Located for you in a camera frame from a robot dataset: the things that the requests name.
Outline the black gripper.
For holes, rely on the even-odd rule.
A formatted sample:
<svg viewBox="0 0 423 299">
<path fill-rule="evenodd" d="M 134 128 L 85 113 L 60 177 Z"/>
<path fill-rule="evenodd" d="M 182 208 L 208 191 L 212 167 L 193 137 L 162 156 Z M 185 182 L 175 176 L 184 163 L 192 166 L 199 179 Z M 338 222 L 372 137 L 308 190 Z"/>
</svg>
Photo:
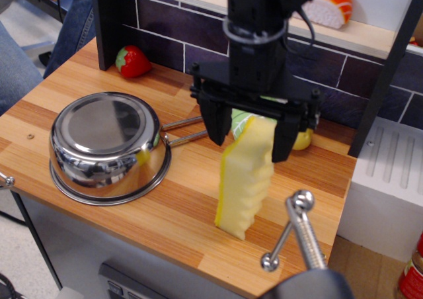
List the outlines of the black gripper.
<svg viewBox="0 0 423 299">
<path fill-rule="evenodd" d="M 233 108 L 276 120 L 273 163 L 288 159 L 298 133 L 317 127 L 321 93 L 290 72 L 286 56 L 279 40 L 231 42 L 226 60 L 191 65 L 191 94 L 212 142 L 221 146 L 225 141 Z"/>
</svg>

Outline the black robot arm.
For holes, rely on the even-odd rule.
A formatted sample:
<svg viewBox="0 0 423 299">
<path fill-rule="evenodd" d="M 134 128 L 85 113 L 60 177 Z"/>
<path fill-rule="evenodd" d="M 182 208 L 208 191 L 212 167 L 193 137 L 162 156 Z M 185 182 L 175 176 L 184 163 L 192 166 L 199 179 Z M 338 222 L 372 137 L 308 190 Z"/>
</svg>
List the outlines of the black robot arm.
<svg viewBox="0 0 423 299">
<path fill-rule="evenodd" d="M 194 63 L 191 95 L 210 139 L 222 144 L 231 111 L 276 121 L 273 162 L 285 161 L 300 132 L 317 127 L 323 95 L 294 77 L 286 65 L 289 18 L 310 0 L 227 0 L 225 62 Z"/>
</svg>

